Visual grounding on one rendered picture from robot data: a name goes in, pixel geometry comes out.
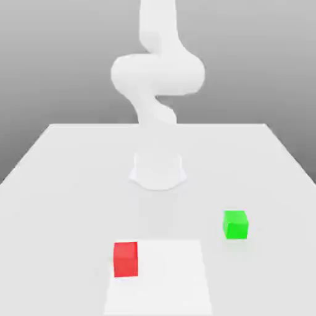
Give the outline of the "small green cube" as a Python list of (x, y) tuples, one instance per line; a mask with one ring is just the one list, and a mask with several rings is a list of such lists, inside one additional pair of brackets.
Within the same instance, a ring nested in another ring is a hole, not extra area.
[(225, 210), (223, 231), (226, 239), (247, 239), (249, 221), (243, 210)]

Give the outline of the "small red cube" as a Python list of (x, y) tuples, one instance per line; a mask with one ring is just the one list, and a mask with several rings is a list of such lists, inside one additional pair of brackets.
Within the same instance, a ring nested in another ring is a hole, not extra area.
[(116, 242), (113, 251), (114, 277), (138, 276), (138, 243)]

